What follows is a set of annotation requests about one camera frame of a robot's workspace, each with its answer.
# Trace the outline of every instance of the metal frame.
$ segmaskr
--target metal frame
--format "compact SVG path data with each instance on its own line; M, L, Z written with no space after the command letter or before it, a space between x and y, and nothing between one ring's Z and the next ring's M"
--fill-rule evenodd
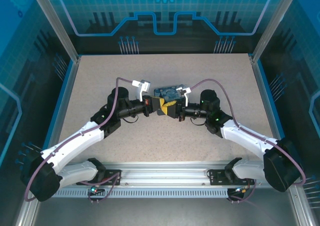
M63 188L55 198L88 198L89 188ZM91 196L92 199L103 198L110 189ZM114 188L109 198L228 198L227 188Z
M275 13L273 14L272 18L270 19L270 22L268 23L263 35L261 36L253 54L252 54L253 61L255 63L259 60L261 54L265 50L272 35L275 33L279 23L284 18L285 13L287 12L292 1L293 0L281 0L280 1Z
M33 194L29 192L28 198L31 197L33 197ZM31 202L23 201L15 226L32 225L32 222L34 221L36 215L38 204L38 200L33 200Z
M36 0L36 1L41 7L43 13L45 14L46 18L51 24L54 32L58 36L59 40L61 41L63 47L65 48L71 60L73 60L74 62L77 62L79 56L76 52L76 49L73 46L67 32L65 31L64 26L62 25L58 15L56 14L50 0Z
M66 49L70 58L74 61L78 61L78 54L69 39L66 31L63 28L61 21L59 20L54 8L49 0L37 0L54 31L58 35L62 45ZM289 8L292 0L281 0L276 12L274 13L271 21L269 22L264 34L262 35L256 49L253 53L252 68L256 76L257 84L260 89L261 97L265 105L265 110L271 125L273 135L280 138L279 129L277 127L275 116L273 115L272 107L265 89L265 85L262 80L261 72L258 67L258 59L262 52L266 48L272 35L274 34L279 23L283 19L284 14ZM62 122L66 113L67 104L69 101L70 93L73 87L73 83L76 77L77 70L73 70L72 77L68 80L68 85L64 93L61 108L58 112L57 123L54 126L52 139L50 145L55 144L58 141L59 134L62 128ZM194 163L124 163L124 164L108 164L108 167L114 166L115 168L121 168L123 170L121 188L130 188L135 185L139 188L153 188L168 187L180 188L182 185L187 188L211 188L209 186L209 180L205 179L205 172L209 168L220 167L223 168L226 162L194 162ZM315 219L309 207L306 195L301 187L290 187L293 205L295 207L298 221L300 225L316 225ZM16 225L31 225L36 213L38 201L24 202L17 220Z

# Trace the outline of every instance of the metal pillar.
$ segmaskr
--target metal pillar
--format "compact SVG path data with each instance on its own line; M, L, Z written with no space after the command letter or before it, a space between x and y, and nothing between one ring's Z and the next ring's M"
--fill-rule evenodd
M281 0L280 1L275 13L273 14L269 24L267 25L263 35L261 36L253 54L252 54L252 59L255 63L259 60L261 54L265 50L271 37L275 33L278 25L280 24L280 22L284 18L285 13L288 10L292 1L293 0Z
M63 47L65 48L66 52L68 53L71 60L77 62L78 54L76 52L75 47L73 46L67 32L65 31L58 15L56 14L50 0L36 0L41 7L43 13L45 14L46 18L48 19L49 23L54 29L54 32L57 34L59 40L61 41Z

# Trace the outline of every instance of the black bracket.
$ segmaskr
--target black bracket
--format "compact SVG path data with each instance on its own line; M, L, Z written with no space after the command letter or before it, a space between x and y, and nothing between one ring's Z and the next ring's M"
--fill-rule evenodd
M99 182L102 182L110 177L112 177L113 175L115 175L116 173L119 173L119 176L118 177L114 177L113 179L111 179L110 181L104 183L104 184L101 184L101 186L104 186L104 185L109 185L109 186L112 186L116 180L116 183L115 183L115 186L119 186L120 185L120 181L121 181L121 170L119 169L106 169L104 171L104 175L102 177L102 180L100 180ZM94 179L91 180L91 181L88 181L89 183L98 183L98 181L95 181ZM81 182L77 182L76 183L77 185L84 185L83 183Z
M211 186L217 186L217 185L240 185L240 186L245 186L245 185L254 185L255 181L253 179L240 179L236 178L233 181L230 181L227 176L226 172L224 169L209 169L206 172L206 175L210 179L210 185Z
M209 169L206 172L207 177L210 179L211 186L217 185L254 185L255 181L253 179L240 179L233 172L232 168L234 165L240 161L242 158L237 157L228 163L224 169Z

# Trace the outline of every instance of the blue object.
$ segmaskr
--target blue object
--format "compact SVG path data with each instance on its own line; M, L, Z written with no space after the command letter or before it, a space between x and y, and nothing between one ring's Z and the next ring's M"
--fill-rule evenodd
M164 98L165 102L171 102L177 99L181 99L183 97L181 97L180 94L178 93L177 91L178 87L181 87L181 85L156 88L154 90L154 96Z

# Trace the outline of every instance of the speckled table surface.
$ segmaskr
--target speckled table surface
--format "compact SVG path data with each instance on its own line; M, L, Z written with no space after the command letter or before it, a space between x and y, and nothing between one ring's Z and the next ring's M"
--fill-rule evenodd
M155 88L185 84L193 86L205 78L214 78L225 87L237 120L266 136L272 136L256 79L247 54L181 55L107 55L82 56L64 119L60 141L79 130L115 87L116 78L145 79ZM135 90L120 82L135 99ZM222 90L206 82L190 95L199 102L204 89L214 89L222 110L230 114ZM205 126L189 120L178 122L167 116L141 115L135 124L121 122L121 127L105 140L85 150L74 162L95 157L102 162L135 161L218 161L242 157L258 158L241 146L210 134Z

